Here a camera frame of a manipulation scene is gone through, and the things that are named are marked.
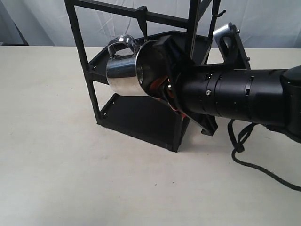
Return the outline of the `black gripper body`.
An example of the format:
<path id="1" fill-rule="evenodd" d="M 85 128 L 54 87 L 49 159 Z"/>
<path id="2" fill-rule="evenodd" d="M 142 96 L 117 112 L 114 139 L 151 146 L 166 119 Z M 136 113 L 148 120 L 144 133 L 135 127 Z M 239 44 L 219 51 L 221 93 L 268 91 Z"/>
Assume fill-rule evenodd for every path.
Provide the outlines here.
<path id="1" fill-rule="evenodd" d="M 185 67 L 181 64 L 168 63 L 167 60 L 151 57 L 143 60 L 143 91 L 146 95 L 169 106 L 183 118 L 197 118 L 198 114 L 185 108 L 180 101 L 179 86 L 176 80 L 181 77 Z M 156 92 L 150 91 L 150 85 L 156 79 L 165 79 Z"/>

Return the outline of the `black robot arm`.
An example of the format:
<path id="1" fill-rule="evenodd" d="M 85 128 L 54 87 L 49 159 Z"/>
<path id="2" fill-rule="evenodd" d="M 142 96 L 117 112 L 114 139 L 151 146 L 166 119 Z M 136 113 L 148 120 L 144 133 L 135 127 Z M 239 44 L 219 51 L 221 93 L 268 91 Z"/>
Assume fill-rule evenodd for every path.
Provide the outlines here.
<path id="1" fill-rule="evenodd" d="M 260 124 L 301 140 L 301 68 L 236 69 L 229 64 L 168 62 L 146 90 L 197 123 L 217 130 L 216 117 Z"/>

